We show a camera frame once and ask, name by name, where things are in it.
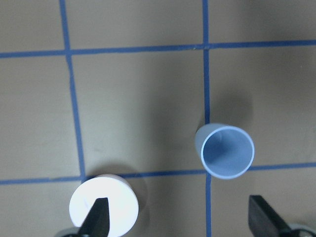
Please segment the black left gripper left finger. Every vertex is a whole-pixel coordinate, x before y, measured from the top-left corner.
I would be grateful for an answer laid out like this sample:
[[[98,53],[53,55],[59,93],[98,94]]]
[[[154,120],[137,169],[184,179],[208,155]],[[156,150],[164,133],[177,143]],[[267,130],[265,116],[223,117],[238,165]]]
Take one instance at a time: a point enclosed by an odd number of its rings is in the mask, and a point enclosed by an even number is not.
[[[109,234],[108,198],[97,198],[80,227],[78,237],[107,237]]]

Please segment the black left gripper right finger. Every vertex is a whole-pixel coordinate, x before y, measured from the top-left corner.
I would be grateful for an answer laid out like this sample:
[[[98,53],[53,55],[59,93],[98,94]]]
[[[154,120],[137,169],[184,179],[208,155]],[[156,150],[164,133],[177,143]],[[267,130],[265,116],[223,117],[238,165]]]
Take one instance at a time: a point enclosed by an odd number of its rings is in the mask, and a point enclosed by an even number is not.
[[[249,196],[248,226],[254,237],[290,236],[290,227],[260,195]]]

